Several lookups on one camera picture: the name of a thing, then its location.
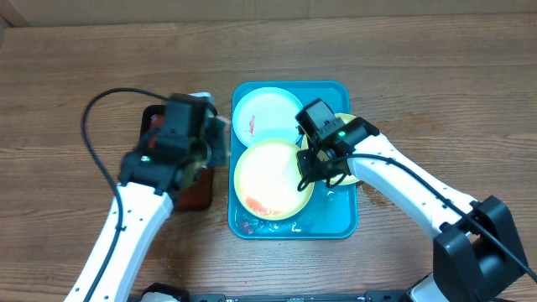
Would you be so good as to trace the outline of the green plate with ketchup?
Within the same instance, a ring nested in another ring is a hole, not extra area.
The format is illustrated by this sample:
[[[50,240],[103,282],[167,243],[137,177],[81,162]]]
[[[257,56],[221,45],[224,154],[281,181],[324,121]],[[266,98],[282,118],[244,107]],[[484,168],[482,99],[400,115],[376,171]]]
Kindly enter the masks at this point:
[[[336,113],[336,117],[339,117],[345,124],[349,123],[351,120],[355,119],[356,116],[348,113]],[[302,149],[308,149],[309,145],[307,142],[307,137],[304,136],[301,141],[301,148]],[[350,174],[350,175],[343,175],[338,174],[330,179],[330,185],[352,185],[359,181],[359,179]]]

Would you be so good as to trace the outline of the light blue plate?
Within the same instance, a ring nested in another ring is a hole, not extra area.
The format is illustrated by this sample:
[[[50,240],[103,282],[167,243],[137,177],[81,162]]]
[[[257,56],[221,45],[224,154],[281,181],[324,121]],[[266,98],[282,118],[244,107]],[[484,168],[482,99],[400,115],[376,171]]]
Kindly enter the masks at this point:
[[[295,116],[302,109],[300,100],[285,89],[254,89],[241,97],[233,109],[233,131],[246,147],[267,139],[297,143],[301,135]]]

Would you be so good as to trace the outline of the dark green scrub sponge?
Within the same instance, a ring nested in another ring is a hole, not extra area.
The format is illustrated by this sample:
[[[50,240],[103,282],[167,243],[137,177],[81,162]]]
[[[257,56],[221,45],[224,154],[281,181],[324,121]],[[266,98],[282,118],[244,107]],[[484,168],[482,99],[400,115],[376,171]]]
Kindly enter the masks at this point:
[[[206,130],[206,141],[212,146],[228,145],[231,122],[226,117],[210,117]]]

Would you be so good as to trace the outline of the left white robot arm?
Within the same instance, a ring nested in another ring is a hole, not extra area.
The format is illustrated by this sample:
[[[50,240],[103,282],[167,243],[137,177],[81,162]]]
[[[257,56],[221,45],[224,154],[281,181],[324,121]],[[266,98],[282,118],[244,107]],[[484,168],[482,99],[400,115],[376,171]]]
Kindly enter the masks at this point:
[[[203,169],[227,165],[226,123],[208,92],[164,96],[143,112],[138,144],[117,180],[100,160],[113,200],[68,301],[126,301],[151,242]]]

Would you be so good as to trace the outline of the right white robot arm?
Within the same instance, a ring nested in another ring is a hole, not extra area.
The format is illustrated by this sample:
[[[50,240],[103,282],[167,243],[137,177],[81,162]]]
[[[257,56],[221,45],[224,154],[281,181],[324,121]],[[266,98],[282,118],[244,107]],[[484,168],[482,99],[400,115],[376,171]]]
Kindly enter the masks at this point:
[[[535,272],[529,267],[509,208],[491,195],[478,201],[451,188],[400,153],[361,117],[343,122],[321,99],[297,115],[308,148],[298,152],[297,186],[353,175],[412,218],[431,239],[433,270],[402,301],[493,301]]]

